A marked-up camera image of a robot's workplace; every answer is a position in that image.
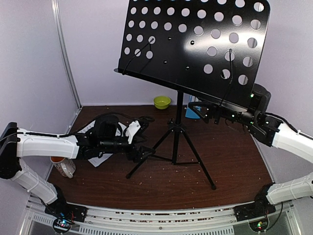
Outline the sheet music page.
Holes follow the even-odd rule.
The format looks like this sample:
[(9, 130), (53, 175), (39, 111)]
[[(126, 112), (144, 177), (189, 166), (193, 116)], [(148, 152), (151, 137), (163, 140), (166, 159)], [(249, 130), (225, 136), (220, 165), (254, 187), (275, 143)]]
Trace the sheet music page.
[[(116, 131), (116, 134), (115, 136), (120, 136), (121, 135), (121, 132), (123, 132), (126, 128), (126, 126), (122, 123), (119, 123), (122, 130), (119, 131), (117, 130)], [(104, 161), (106, 161), (107, 159), (109, 159), (111, 156), (113, 155), (113, 153), (100, 153), (99, 157), (94, 157), (94, 158), (91, 158), (89, 159), (88, 161), (94, 166), (94, 167), (98, 167), (100, 166)]]

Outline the black music stand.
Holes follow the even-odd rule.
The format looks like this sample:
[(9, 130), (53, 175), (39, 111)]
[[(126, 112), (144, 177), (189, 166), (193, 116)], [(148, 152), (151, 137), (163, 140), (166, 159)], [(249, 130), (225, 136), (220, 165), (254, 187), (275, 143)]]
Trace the black music stand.
[(184, 94), (247, 111), (269, 15), (266, 0), (129, 1), (116, 71), (178, 92), (173, 164)]

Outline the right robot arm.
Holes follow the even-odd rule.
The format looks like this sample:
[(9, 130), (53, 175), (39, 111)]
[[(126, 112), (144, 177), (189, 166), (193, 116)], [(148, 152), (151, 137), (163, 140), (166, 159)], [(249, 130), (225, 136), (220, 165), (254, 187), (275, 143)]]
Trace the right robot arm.
[[(313, 161), (313, 139), (292, 126), (285, 118), (266, 112), (271, 98), (270, 92), (255, 84), (250, 95), (250, 104), (245, 112), (232, 110), (225, 105), (209, 101), (190, 102), (188, 107), (204, 122), (221, 118), (238, 122), (247, 127), (248, 132), (260, 143), (269, 147), (286, 150), (308, 162)], [(272, 183), (262, 187), (251, 204), (251, 212), (261, 216), (275, 205), (285, 201), (311, 197), (313, 195), (313, 175), (308, 174), (285, 183)]]

